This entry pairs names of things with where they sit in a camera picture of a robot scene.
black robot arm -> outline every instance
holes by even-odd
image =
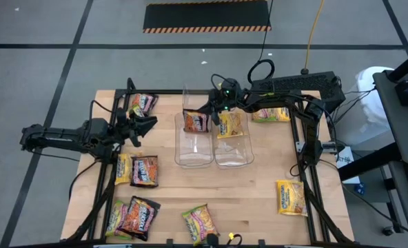
[[[22,149],[30,152],[35,148],[55,147],[89,153],[95,159],[108,163],[115,145],[124,145],[129,138],[135,147],[141,146],[138,136],[144,137],[157,122],[155,116],[131,114],[127,118],[122,108],[117,109],[116,116],[115,126],[109,125],[103,118],[93,118],[75,130],[34,124],[22,129],[20,144]]]
[[[307,101],[305,109],[296,106],[299,100]],[[307,138],[301,152],[303,161],[307,165],[315,165],[323,152],[322,143],[318,140],[320,118],[323,115],[325,104],[310,95],[301,95],[298,92],[252,92],[242,90],[234,79],[225,79],[220,89],[211,89],[209,98],[197,112],[211,116],[215,125],[219,125],[218,113],[223,110],[239,108],[247,113],[253,113],[264,108],[286,107],[298,117],[307,129]]]

yellow and black hazard tape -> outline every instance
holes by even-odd
[[[232,3],[242,1],[266,1],[266,0],[224,0],[224,1],[207,1],[207,2],[187,2],[187,3],[148,3],[147,5],[172,5],[172,4],[205,4],[205,3]]]
[[[143,29],[145,34],[169,34],[185,32],[264,32],[266,25],[259,26],[225,26],[225,27],[188,27],[188,28],[146,28]]]

wooden tabletop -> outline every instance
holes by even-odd
[[[303,94],[320,97],[318,92]],[[105,107],[112,108],[113,96],[114,91],[101,90],[96,93],[95,99]],[[148,243],[165,243],[166,239],[172,238],[176,244],[192,244],[181,213],[207,203],[214,224],[221,234],[221,244],[227,242],[228,233],[232,232],[242,235],[244,245],[257,245],[258,239],[264,239],[268,245],[308,245],[305,217],[278,214],[276,180],[298,180],[289,174],[290,167],[296,164],[290,123],[249,121],[254,162],[246,167],[219,169],[217,164],[212,162],[204,169],[183,169],[174,160],[174,117],[182,111],[182,104],[182,95],[160,95],[151,113],[158,118],[158,123],[145,138],[139,139],[142,146],[135,148],[127,141],[122,149],[122,152],[142,151],[145,155],[158,155],[159,158],[159,187],[142,189],[120,184],[114,191],[114,201],[122,200],[128,203],[132,196],[139,196],[161,204],[161,209],[150,227]],[[110,114],[95,105],[93,117],[109,120]],[[325,117],[320,123],[319,139],[330,140]],[[323,154],[321,158],[336,163],[331,154]],[[93,160],[88,154],[81,155],[77,173]],[[95,165],[74,184],[62,238],[73,234],[91,210],[99,171],[100,164]],[[353,240],[338,172],[323,162],[317,165],[317,172],[325,211],[344,235]],[[316,236],[318,240],[322,240],[318,214],[313,207],[312,209]],[[98,216],[95,238],[100,236],[103,212],[104,210],[101,210]],[[108,242],[129,241],[108,238]]]

chip bag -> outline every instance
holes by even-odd
[[[183,110],[184,132],[209,132],[209,116],[193,110]]]
[[[253,121],[289,121],[289,112],[286,107],[261,109],[252,114]]]
[[[140,108],[140,106],[139,106],[138,104],[132,106],[132,108],[129,110],[129,115],[130,115],[132,112],[135,113],[135,114],[136,114],[137,116],[139,116],[139,117],[144,117],[143,110],[141,110],[141,108]]]
[[[160,207],[161,205],[156,202],[133,196],[130,200],[126,217],[118,227],[118,230],[132,237],[147,241],[149,227]]]
[[[240,112],[219,114],[218,138],[228,138],[243,135]]]
[[[130,184],[135,187],[158,187],[158,156],[132,158]]]
[[[130,240],[132,239],[131,235],[126,234],[122,231],[119,231],[117,228],[123,223],[126,214],[128,214],[129,206],[121,202],[120,200],[116,201],[114,208],[111,211],[108,228],[106,229],[105,235],[118,236],[122,239]]]
[[[182,215],[189,228],[194,246],[204,243],[208,234],[219,235],[210,217],[207,204],[195,207],[192,210],[182,213]]]
[[[141,152],[138,154],[119,154],[119,159],[116,163],[115,185],[130,182],[130,174],[132,172],[131,158],[141,155]]]
[[[292,180],[277,180],[278,213],[288,215],[307,215],[303,183]]]
[[[144,114],[149,114],[155,106],[158,96],[155,94],[135,94],[131,106],[138,105]]]

clear plastic container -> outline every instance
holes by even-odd
[[[207,95],[191,95],[183,90],[183,109],[196,110],[207,102]],[[208,133],[184,132],[183,113],[175,115],[175,162],[183,168],[202,168],[213,161],[212,124],[207,120]]]
[[[214,124],[212,127],[215,161],[221,169],[243,167],[254,160],[248,130],[248,115],[242,111],[237,112],[241,115],[243,135],[218,138],[219,128]]]

